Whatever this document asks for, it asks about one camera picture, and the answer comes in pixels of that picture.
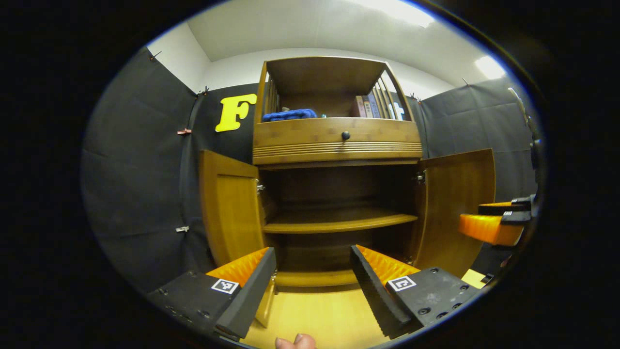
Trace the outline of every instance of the drawer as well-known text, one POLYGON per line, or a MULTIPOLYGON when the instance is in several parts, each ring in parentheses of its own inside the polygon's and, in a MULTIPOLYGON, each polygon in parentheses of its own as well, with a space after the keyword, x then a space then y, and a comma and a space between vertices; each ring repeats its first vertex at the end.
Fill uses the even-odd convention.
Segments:
POLYGON ((254 125, 255 165, 421 157, 420 135, 410 121, 331 117, 254 125))

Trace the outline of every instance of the bookshelf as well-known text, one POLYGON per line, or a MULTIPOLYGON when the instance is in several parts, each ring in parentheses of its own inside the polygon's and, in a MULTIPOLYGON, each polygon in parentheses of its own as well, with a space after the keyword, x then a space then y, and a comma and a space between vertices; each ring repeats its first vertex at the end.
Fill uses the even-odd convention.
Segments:
POLYGON ((389 65, 346 57, 266 61, 254 116, 253 164, 203 150, 203 220, 217 265, 276 249, 278 287, 355 284, 349 246, 461 277, 481 242, 458 234, 461 213, 493 202, 492 150, 422 159, 413 115, 389 65), (396 90, 403 120, 352 117, 396 90), (282 107, 326 118, 262 122, 282 107))

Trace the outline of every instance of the blue towel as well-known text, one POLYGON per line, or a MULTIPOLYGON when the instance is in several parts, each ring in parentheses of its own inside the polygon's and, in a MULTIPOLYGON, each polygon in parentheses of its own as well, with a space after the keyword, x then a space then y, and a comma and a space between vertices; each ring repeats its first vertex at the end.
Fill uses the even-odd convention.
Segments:
POLYGON ((292 120, 292 119, 311 119, 313 117, 317 117, 314 110, 297 109, 297 110, 288 111, 288 112, 273 112, 271 114, 265 114, 263 116, 263 122, 292 120))

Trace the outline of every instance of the white ceiling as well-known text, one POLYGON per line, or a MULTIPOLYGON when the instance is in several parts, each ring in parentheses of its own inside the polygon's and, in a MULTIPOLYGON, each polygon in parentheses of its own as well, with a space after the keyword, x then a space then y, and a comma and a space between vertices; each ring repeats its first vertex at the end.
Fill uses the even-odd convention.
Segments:
POLYGON ((486 53, 449 24, 435 18, 424 29, 346 0, 231 0, 188 24, 211 61, 275 48, 334 48, 398 61, 453 86, 487 80, 474 64, 486 53))

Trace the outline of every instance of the white wall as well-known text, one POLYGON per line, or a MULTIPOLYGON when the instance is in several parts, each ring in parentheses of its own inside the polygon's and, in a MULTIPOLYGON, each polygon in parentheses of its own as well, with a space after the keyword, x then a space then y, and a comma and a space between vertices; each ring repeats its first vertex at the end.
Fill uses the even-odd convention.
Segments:
POLYGON ((163 33, 146 47, 153 55, 161 51, 156 59, 192 91, 205 89, 204 76, 211 61, 187 22, 163 33))
POLYGON ((209 89, 213 90, 235 85, 258 83, 263 61, 304 56, 343 56, 386 61, 392 67, 403 92, 407 96, 415 93, 415 96, 420 99, 425 99, 454 88, 446 81, 402 63, 364 53, 329 48, 281 48, 257 51, 214 61, 208 65, 199 85, 202 85, 203 88, 204 85, 207 85, 209 89))

